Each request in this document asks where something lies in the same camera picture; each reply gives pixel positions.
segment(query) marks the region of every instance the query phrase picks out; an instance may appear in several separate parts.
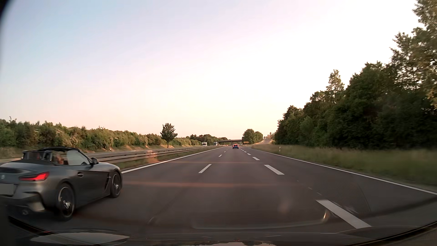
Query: car door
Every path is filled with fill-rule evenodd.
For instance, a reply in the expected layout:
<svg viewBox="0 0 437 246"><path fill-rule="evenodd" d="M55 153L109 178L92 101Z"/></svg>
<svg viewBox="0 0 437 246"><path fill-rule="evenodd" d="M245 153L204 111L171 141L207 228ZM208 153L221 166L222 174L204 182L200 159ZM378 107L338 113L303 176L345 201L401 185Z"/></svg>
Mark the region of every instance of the car door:
<svg viewBox="0 0 437 246"><path fill-rule="evenodd" d="M77 174L74 178L78 187L78 197L81 203L87 203L102 196L105 191L108 172L101 171L96 165L91 165L89 159L76 150L67 151L68 165Z"/></svg>

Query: license plate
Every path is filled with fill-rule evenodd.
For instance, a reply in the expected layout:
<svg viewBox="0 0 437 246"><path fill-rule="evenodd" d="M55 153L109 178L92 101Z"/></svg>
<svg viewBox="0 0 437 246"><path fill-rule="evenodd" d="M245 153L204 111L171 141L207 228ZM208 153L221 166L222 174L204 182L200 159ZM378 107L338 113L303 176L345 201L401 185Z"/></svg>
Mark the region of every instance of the license plate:
<svg viewBox="0 0 437 246"><path fill-rule="evenodd" d="M14 184L0 184L0 195L13 195Z"/></svg>

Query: car's front wheel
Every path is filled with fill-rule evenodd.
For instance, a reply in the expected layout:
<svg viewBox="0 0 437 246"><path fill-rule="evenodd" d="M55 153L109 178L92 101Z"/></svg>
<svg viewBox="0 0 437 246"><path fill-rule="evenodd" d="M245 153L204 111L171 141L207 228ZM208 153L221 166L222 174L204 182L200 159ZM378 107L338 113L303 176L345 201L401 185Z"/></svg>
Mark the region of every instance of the car's front wheel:
<svg viewBox="0 0 437 246"><path fill-rule="evenodd" d="M58 220L67 221L74 213L76 200L74 191L67 183L62 183L57 192L55 215Z"/></svg>
<svg viewBox="0 0 437 246"><path fill-rule="evenodd" d="M114 172L112 174L111 194L109 196L112 198L116 198L120 195L120 191L121 191L121 177L118 172Z"/></svg>

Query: bridge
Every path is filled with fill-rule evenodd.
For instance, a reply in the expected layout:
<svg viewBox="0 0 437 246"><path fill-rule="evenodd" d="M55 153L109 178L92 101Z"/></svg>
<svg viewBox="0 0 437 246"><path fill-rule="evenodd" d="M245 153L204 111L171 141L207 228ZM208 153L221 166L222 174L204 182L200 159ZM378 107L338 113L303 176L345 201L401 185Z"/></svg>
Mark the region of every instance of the bridge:
<svg viewBox="0 0 437 246"><path fill-rule="evenodd" d="M243 139L228 139L228 140L218 141L218 143L231 143L231 144L233 144L233 142L243 142Z"/></svg>

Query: sky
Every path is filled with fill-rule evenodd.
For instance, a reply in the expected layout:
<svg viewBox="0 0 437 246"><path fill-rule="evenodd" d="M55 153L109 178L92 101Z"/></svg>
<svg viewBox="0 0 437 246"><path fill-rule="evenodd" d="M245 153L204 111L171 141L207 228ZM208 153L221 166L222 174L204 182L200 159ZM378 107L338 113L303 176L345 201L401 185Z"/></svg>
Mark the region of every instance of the sky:
<svg viewBox="0 0 437 246"><path fill-rule="evenodd" d="M16 0L0 24L0 119L178 136L277 129L419 26L414 0Z"/></svg>

